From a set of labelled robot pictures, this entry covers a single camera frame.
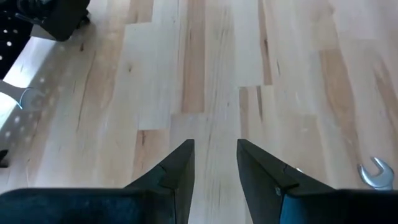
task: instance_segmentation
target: wrench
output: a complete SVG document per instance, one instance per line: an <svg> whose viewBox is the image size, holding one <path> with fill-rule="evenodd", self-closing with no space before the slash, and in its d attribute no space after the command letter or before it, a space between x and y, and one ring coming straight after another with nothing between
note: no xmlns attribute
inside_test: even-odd
<svg viewBox="0 0 398 224"><path fill-rule="evenodd" d="M392 190L394 180L394 171L383 160L371 157L373 163L379 168L379 173L371 175L362 164L358 166L359 174L365 184L368 184L375 190Z"/></svg>
<svg viewBox="0 0 398 224"><path fill-rule="evenodd" d="M44 94L34 88L19 88L0 80L0 92L14 99L22 110L37 111L42 109Z"/></svg>

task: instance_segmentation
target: metal wrench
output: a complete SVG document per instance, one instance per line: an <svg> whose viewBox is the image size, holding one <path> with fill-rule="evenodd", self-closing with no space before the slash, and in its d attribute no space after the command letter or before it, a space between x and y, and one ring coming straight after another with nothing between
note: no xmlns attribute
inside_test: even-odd
<svg viewBox="0 0 398 224"><path fill-rule="evenodd" d="M359 174L365 184L368 184L375 190L392 190L394 181L394 171L383 160L371 157L373 163L379 168L379 173L371 175L362 164L358 166Z"/></svg>
<svg viewBox="0 0 398 224"><path fill-rule="evenodd" d="M28 111L42 109L45 95L34 88L19 88L0 80L0 92L14 99L19 108Z"/></svg>

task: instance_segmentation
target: light wood surface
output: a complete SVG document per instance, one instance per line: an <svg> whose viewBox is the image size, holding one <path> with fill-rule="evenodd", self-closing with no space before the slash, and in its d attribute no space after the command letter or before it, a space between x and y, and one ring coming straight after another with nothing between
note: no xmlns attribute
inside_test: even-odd
<svg viewBox="0 0 398 224"><path fill-rule="evenodd" d="M40 88L47 106L1 108L2 192L123 187L193 138L190 223L250 223L238 138L336 188L367 188L357 165L376 173L371 156L398 170L397 1L100 0L89 10L92 25L68 42L32 39L5 79Z"/></svg>

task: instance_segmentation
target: wooden floor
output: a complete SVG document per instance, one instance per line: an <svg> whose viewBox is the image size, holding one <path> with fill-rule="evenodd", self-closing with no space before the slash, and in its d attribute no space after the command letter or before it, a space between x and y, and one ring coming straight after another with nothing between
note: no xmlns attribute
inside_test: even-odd
<svg viewBox="0 0 398 224"><path fill-rule="evenodd" d="M1 191L123 187L196 140L190 223L250 223L246 138L336 188L398 170L395 0L93 0L65 43L32 39L8 74L47 94L1 130Z"/></svg>

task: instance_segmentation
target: silver wrench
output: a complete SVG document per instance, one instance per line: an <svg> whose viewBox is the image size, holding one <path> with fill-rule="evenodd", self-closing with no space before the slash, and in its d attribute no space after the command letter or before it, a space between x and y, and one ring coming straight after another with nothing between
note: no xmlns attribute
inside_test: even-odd
<svg viewBox="0 0 398 224"><path fill-rule="evenodd" d="M375 190L392 190L394 181L394 171L383 160L371 157L373 163L379 168L379 173L371 175L363 166L358 166L359 174L365 184L368 184Z"/></svg>
<svg viewBox="0 0 398 224"><path fill-rule="evenodd" d="M19 108L28 111L42 109L45 95L34 88L19 88L0 80L0 92L14 99Z"/></svg>

